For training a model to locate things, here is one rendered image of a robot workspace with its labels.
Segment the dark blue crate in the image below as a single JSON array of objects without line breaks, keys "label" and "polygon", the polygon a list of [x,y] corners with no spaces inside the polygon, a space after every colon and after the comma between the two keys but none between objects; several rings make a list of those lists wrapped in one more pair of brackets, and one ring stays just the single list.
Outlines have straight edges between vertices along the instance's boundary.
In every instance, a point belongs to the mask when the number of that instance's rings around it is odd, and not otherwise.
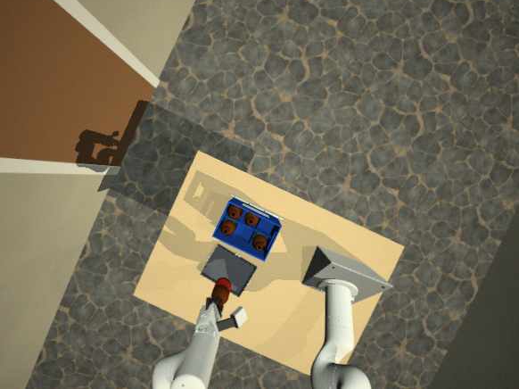
[{"label": "dark blue crate", "polygon": [[[227,211],[232,204],[243,209],[243,214],[239,219],[231,219],[228,216]],[[259,217],[259,222],[255,226],[248,226],[245,223],[244,216],[247,211]],[[227,207],[225,208],[222,216],[220,218],[221,220],[219,220],[219,222],[217,224],[217,227],[216,227],[212,237],[214,237],[226,244],[229,244],[240,251],[246,252],[249,255],[251,255],[257,259],[259,257],[263,256],[265,253],[267,253],[271,249],[271,247],[273,246],[273,244],[276,240],[278,232],[279,232],[279,219],[278,218],[276,218],[270,214],[267,214],[264,211],[261,211],[261,210],[255,208],[247,203],[244,203],[236,198],[232,198],[231,200],[228,201]],[[220,230],[221,224],[227,218],[237,222],[237,227],[235,229],[235,232],[230,236],[226,236],[226,235],[222,234],[222,232]],[[261,251],[256,250],[252,245],[252,239],[256,232],[267,237],[267,246],[265,249],[263,249]]]}]

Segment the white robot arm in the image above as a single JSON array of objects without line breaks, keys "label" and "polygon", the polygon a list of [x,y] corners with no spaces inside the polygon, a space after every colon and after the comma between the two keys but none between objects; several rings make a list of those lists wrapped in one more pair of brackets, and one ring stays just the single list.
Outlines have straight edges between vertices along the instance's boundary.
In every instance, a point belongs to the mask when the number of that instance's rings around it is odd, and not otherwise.
[{"label": "white robot arm", "polygon": [[[325,340],[311,366],[312,389],[371,389],[361,369],[339,364],[354,347],[351,302],[358,289],[340,279],[323,280],[318,288],[324,294],[326,290]],[[239,328],[246,319],[244,307],[239,306],[230,318],[216,322],[218,331]],[[157,362],[152,373],[152,389],[208,389],[218,343],[215,329],[197,327],[183,351]]]}]

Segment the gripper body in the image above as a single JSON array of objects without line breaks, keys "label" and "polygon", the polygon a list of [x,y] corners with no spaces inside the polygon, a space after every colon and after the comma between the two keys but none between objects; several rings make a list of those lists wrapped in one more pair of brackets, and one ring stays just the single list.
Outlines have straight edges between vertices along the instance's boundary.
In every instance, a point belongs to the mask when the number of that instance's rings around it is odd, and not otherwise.
[{"label": "gripper body", "polygon": [[[216,328],[218,330],[216,322],[220,320],[221,317],[219,316],[217,306],[214,302],[209,306],[207,310],[205,310],[205,305],[203,305],[196,322],[196,328],[198,327],[199,329],[201,329],[205,327],[212,327],[213,329]],[[222,331],[217,331],[217,333],[220,338]]]}]

